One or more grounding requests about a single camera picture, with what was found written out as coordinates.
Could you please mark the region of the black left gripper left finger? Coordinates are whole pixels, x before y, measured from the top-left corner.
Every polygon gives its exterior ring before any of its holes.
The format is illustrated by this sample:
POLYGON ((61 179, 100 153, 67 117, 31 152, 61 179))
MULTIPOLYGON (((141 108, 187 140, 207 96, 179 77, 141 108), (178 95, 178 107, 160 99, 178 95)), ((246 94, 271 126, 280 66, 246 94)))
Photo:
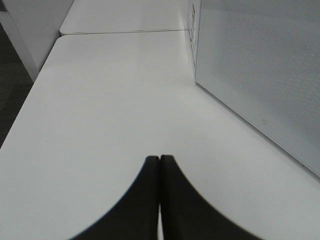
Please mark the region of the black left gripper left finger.
POLYGON ((157 240, 160 159, 148 156, 121 199, 74 240, 157 240))

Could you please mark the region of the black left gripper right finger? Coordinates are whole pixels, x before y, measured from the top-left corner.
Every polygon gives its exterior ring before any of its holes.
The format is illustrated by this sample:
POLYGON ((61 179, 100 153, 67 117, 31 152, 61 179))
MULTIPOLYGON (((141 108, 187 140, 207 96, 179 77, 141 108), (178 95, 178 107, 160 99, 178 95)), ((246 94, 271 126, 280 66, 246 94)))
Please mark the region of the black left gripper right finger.
POLYGON ((256 240, 212 207, 172 155, 160 158, 160 212, 165 240, 256 240))

